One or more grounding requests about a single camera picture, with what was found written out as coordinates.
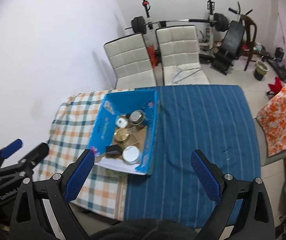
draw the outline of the blue gripper pad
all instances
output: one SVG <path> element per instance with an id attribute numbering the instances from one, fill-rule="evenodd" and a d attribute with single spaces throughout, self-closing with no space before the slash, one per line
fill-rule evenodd
<path id="1" fill-rule="evenodd" d="M 76 160 L 76 162 L 70 165 L 74 168 L 74 170 L 72 170 L 72 174 L 69 176 L 69 179 L 66 182 L 64 193 L 65 203 L 69 203 L 70 201 L 75 200 L 77 195 L 80 193 L 85 180 L 93 168 L 94 153 L 91 150 L 86 149 Z"/>
<path id="2" fill-rule="evenodd" d="M 10 157 L 13 153 L 22 148 L 22 144 L 23 143 L 21 139 L 16 139 L 14 142 L 10 143 L 8 146 L 1 150 L 1 158 L 7 159 Z"/>
<path id="3" fill-rule="evenodd" d="M 197 151 L 192 152 L 191 165 L 208 198 L 218 205 L 221 200 L 220 185 Z"/>

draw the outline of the barbell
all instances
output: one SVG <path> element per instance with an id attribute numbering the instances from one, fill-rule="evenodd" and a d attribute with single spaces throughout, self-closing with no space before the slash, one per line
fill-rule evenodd
<path id="1" fill-rule="evenodd" d="M 146 34 L 148 25 L 150 29 L 153 29 L 153 24 L 158 24 L 161 27 L 165 27 L 168 22 L 198 22 L 198 23 L 210 23 L 211 27 L 215 27 L 218 32 L 225 32 L 228 29 L 228 20 L 221 13 L 215 13 L 213 20 L 208 19 L 183 19 L 183 20 L 167 20 L 167 21 L 159 21 L 159 22 L 145 22 L 143 16 L 135 17 L 131 20 L 131 27 L 125 28 L 125 30 L 133 29 L 134 33 L 142 33 Z"/>

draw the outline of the trash can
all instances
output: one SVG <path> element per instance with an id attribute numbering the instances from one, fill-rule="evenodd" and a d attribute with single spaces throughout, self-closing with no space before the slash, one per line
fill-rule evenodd
<path id="1" fill-rule="evenodd" d="M 261 81 L 263 77 L 266 75 L 268 71 L 267 65 L 263 61 L 257 61 L 255 63 L 255 72 L 254 72 L 254 77 Z"/>

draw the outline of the white leather chair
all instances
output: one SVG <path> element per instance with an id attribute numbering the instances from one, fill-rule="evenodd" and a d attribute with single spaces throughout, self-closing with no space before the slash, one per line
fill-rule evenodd
<path id="1" fill-rule="evenodd" d="M 200 49 L 194 25 L 159 28 L 155 33 L 162 58 L 164 85 L 169 84 L 179 69 L 184 71 L 184 75 L 180 76 L 188 76 L 200 70 L 177 83 L 178 85 L 210 84 L 200 64 Z"/>
<path id="2" fill-rule="evenodd" d="M 117 76 L 116 88 L 156 86 L 147 48 L 141 33 L 131 34 L 104 44 Z"/>

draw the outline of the red cloth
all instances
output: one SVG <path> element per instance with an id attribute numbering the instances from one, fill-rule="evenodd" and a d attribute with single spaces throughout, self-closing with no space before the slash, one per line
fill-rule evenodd
<path id="1" fill-rule="evenodd" d="M 153 46 L 148 46 L 147 47 L 147 52 L 148 55 L 150 57 L 151 63 L 152 63 L 152 67 L 155 68 L 155 66 L 157 65 L 157 58 L 155 56 L 155 50 Z"/>
<path id="2" fill-rule="evenodd" d="M 282 89 L 282 82 L 278 77 L 275 77 L 275 85 L 274 84 L 268 84 L 270 90 L 274 92 L 276 95 L 278 92 Z"/>

